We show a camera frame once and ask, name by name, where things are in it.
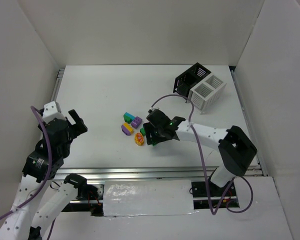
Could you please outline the green lego brick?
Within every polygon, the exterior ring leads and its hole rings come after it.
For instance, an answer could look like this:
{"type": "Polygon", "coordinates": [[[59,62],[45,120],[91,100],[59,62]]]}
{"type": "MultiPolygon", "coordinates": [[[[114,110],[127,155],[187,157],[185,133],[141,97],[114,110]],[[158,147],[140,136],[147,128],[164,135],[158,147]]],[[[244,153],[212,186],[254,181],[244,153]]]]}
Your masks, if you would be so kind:
{"type": "Polygon", "coordinates": [[[145,136],[146,135],[146,131],[145,131],[145,129],[144,128],[141,128],[140,130],[139,130],[139,132],[143,135],[143,136],[145,136]]]}

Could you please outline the teal lego brick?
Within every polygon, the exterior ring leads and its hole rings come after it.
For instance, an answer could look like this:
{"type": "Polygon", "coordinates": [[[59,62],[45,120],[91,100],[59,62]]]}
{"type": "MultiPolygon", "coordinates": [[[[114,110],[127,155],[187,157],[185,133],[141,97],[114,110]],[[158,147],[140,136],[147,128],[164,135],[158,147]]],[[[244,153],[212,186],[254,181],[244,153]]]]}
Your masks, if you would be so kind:
{"type": "Polygon", "coordinates": [[[130,124],[135,119],[135,116],[133,116],[132,114],[130,114],[128,112],[125,112],[123,114],[123,119],[126,123],[130,124]]]}

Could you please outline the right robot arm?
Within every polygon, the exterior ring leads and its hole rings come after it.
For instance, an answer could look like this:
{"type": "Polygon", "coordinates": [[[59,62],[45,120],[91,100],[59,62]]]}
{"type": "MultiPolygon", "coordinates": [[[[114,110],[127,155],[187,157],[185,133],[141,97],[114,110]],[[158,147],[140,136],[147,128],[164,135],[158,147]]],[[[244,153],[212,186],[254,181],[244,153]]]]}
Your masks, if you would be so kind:
{"type": "Polygon", "coordinates": [[[222,164],[208,179],[214,188],[224,188],[234,177],[243,177],[257,154],[255,145],[236,125],[229,129],[213,128],[179,116],[170,119],[159,109],[149,110],[146,119],[143,128],[148,145],[187,141],[219,152],[222,164]]]}

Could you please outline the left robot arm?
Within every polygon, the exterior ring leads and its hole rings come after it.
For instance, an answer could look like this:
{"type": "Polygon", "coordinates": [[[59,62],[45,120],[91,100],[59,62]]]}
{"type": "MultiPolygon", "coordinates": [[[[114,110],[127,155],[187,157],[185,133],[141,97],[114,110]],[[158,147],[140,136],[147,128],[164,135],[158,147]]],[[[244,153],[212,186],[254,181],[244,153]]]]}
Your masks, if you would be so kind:
{"type": "Polygon", "coordinates": [[[52,113],[52,119],[46,107],[31,110],[42,138],[26,159],[10,211],[0,216],[0,221],[4,220],[0,240],[41,240],[46,232],[52,232],[57,216],[74,198],[97,201],[101,192],[83,176],[71,173],[51,199],[43,207],[39,206],[64,159],[70,155],[71,143],[88,128],[74,109],[68,112],[74,124],[59,110],[52,113]]]}

